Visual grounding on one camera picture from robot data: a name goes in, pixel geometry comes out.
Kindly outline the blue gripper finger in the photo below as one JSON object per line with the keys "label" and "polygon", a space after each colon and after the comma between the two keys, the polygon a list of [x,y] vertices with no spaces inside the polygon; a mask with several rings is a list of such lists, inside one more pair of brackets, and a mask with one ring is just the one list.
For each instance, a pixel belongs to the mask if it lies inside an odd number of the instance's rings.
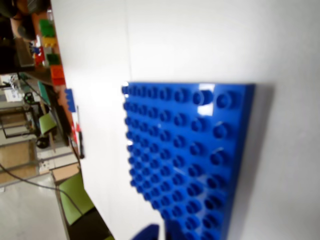
{"label": "blue gripper finger", "polygon": [[165,221],[165,240],[185,240],[185,235],[178,221]]}
{"label": "blue gripper finger", "polygon": [[158,240],[159,229],[159,225],[150,224],[138,232],[132,240]]}

